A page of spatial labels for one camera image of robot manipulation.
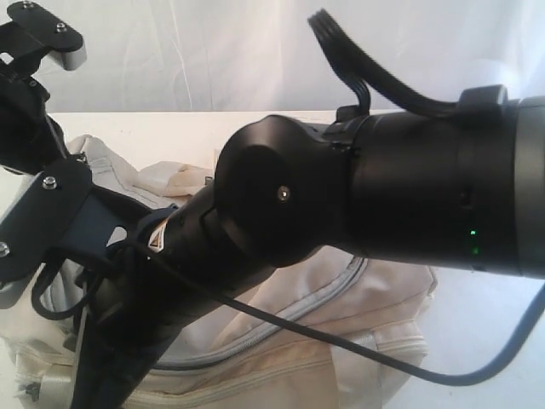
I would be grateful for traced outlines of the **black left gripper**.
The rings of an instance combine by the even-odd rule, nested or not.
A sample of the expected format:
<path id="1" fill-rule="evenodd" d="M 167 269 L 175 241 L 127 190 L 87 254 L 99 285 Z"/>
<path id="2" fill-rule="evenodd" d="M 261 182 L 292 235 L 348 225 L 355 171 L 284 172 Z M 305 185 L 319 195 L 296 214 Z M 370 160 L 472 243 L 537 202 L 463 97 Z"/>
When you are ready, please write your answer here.
<path id="1" fill-rule="evenodd" d="M 1 77 L 1 166 L 36 175 L 68 157 L 62 128 L 46 112 L 49 92 L 34 78 Z"/>

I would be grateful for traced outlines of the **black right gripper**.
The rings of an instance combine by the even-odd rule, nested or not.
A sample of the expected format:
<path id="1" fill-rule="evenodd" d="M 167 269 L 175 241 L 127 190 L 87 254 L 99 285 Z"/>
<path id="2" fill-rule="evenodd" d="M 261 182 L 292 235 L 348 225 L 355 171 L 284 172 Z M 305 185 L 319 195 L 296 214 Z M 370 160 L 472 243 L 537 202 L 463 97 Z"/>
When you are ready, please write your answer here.
<path id="1" fill-rule="evenodd" d="M 181 329 L 218 307 L 210 293 L 235 293 L 211 256 L 203 269 L 194 269 L 129 239 L 107 254 L 115 274 L 82 319 L 74 408 L 122 407 Z"/>

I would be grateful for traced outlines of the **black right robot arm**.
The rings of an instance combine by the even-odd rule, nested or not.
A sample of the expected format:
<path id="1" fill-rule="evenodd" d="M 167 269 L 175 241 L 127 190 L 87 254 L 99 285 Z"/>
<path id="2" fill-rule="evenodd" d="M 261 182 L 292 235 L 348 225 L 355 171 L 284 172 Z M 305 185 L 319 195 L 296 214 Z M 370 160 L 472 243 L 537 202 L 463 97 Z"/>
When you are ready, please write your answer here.
<path id="1" fill-rule="evenodd" d="M 328 245 L 370 259 L 542 278 L 544 100 L 469 89 L 329 127 L 270 115 L 238 130 L 180 209 L 102 187 L 93 228 L 123 226 L 89 283 L 72 398 L 118 408 L 181 329 Z"/>

